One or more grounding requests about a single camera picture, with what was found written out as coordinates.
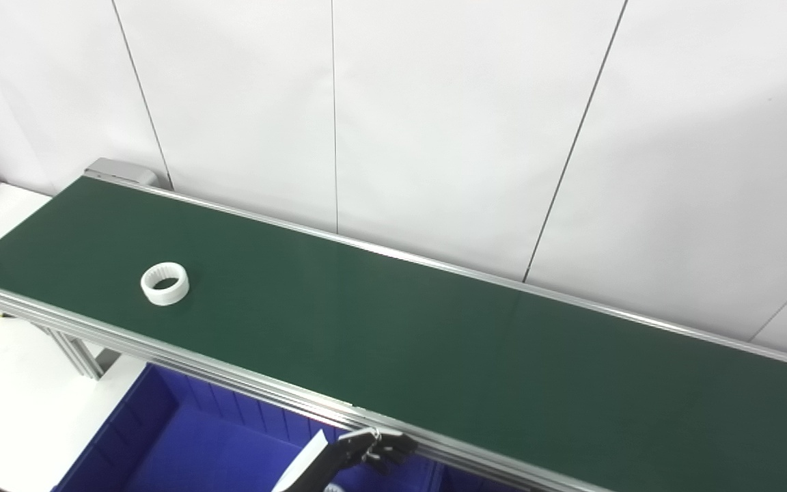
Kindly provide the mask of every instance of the green conveyor belt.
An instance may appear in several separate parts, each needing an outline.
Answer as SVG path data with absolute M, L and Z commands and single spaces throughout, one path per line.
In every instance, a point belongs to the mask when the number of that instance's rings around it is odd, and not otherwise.
M 616 492 L 787 492 L 785 362 L 203 206 L 80 178 L 0 288 Z

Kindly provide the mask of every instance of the conveyor leg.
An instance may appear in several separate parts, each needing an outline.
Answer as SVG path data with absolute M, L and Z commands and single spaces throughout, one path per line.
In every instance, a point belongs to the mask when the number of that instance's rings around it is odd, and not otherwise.
M 72 366 L 81 373 L 81 376 L 99 380 L 105 373 L 100 367 L 99 362 L 96 361 L 96 358 L 87 350 L 87 346 L 84 345 L 83 340 L 75 338 L 74 336 L 69 336 L 69 334 L 59 332 L 53 328 L 42 327 L 42 329 L 51 336 L 54 342 L 56 342 L 59 349 L 66 355 L 66 358 L 72 362 Z

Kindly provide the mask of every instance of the white table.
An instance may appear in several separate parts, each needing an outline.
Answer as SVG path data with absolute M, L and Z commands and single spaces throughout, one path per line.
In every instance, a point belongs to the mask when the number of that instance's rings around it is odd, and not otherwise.
M 47 200 L 1 184 L 0 237 Z M 122 355 L 101 380 L 82 377 L 47 334 L 0 318 L 0 489 L 50 492 L 143 367 Z

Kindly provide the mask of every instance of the black device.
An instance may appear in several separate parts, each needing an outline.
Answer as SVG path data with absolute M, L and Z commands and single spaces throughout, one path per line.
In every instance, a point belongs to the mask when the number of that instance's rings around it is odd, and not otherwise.
M 397 430 L 367 427 L 327 442 L 323 432 L 296 456 L 275 484 L 273 492 L 322 492 L 340 470 L 360 463 L 387 474 L 387 462 L 402 464 L 418 449 L 414 439 Z

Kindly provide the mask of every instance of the plastic ring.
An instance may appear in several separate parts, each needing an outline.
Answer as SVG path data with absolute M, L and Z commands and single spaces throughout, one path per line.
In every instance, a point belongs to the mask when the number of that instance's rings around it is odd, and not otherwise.
M 175 283 L 163 289 L 156 289 L 158 283 L 174 278 Z M 187 280 L 187 270 L 177 264 L 177 262 L 162 262 L 155 264 L 141 275 L 141 291 L 151 303 L 156 305 L 175 304 L 190 290 L 190 282 Z

